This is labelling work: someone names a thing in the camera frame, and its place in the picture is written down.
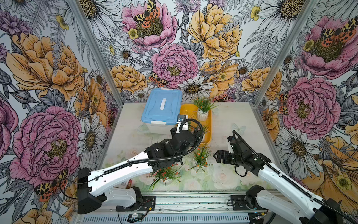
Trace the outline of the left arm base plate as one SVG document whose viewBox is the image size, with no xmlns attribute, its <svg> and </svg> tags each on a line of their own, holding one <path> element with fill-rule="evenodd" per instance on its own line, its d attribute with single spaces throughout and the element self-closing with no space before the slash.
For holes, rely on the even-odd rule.
<svg viewBox="0 0 358 224">
<path fill-rule="evenodd" d="M 137 202 L 128 208 L 123 206 L 116 206 L 117 212 L 132 212 L 132 211 L 154 211 L 155 210 L 156 196 L 142 196 Z"/>
</svg>

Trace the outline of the pink red potted gypsophila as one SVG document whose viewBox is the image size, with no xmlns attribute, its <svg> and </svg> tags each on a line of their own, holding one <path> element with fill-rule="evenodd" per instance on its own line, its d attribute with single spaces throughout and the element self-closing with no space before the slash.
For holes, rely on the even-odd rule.
<svg viewBox="0 0 358 224">
<path fill-rule="evenodd" d="M 153 171 L 149 176 L 153 179 L 149 189 L 154 190 L 155 186 L 158 183 L 163 183 L 164 185 L 170 185 L 173 182 L 181 182 L 181 169 L 182 166 L 173 164 L 170 167 L 162 168 L 157 171 Z"/>
</svg>

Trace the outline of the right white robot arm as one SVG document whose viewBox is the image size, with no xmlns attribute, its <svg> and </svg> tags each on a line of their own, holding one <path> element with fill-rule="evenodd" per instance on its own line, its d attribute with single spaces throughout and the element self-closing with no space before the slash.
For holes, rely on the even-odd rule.
<svg viewBox="0 0 358 224">
<path fill-rule="evenodd" d="M 246 173 L 252 173 L 273 185 L 285 199 L 271 194 L 264 187 L 254 185 L 241 199 L 232 197 L 234 210 L 266 209 L 293 224 L 342 224 L 344 220 L 352 224 L 357 221 L 340 210 L 340 204 L 333 199 L 325 200 L 299 185 L 282 172 L 269 158 L 257 153 L 236 132 L 228 137 L 228 151 L 218 150 L 214 154 L 217 163 L 243 167 Z"/>
</svg>

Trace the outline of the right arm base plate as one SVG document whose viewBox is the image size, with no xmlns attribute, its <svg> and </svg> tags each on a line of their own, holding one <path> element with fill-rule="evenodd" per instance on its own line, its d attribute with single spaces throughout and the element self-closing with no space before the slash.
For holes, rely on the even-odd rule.
<svg viewBox="0 0 358 224">
<path fill-rule="evenodd" d="M 231 195 L 227 201 L 227 206 L 232 207 L 234 211 L 267 211 L 261 207 L 255 197 L 250 195 Z"/>
</svg>

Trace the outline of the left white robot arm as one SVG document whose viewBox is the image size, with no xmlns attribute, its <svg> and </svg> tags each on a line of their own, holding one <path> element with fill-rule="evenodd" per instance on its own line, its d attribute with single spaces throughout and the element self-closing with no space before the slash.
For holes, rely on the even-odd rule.
<svg viewBox="0 0 358 224">
<path fill-rule="evenodd" d="M 106 169 L 80 169 L 77 173 L 77 213 L 91 213 L 103 203 L 115 201 L 127 211 L 140 207 L 142 195 L 140 189 L 120 189 L 110 196 L 110 190 L 123 181 L 136 176 L 166 169 L 182 161 L 199 147 L 204 138 L 203 125 L 195 119 L 183 119 L 178 116 L 177 127 L 171 129 L 172 137 L 147 147 L 135 157 Z"/>
</svg>

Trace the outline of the orange flower potted plant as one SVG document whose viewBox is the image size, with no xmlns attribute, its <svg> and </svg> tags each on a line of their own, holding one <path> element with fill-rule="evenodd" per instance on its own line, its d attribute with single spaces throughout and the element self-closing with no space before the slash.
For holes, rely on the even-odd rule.
<svg viewBox="0 0 358 224">
<path fill-rule="evenodd" d="M 209 111 L 216 108 L 209 97 L 198 97 L 193 99 L 193 104 L 198 107 L 197 109 L 197 120 L 206 121 L 208 119 Z"/>
<path fill-rule="evenodd" d="M 199 147 L 197 150 L 193 152 L 193 166 L 191 166 L 188 171 L 194 170 L 196 173 L 206 172 L 207 168 L 212 166 L 212 164 L 208 163 L 208 158 L 212 155 L 212 150 L 207 144 Z"/>
</svg>

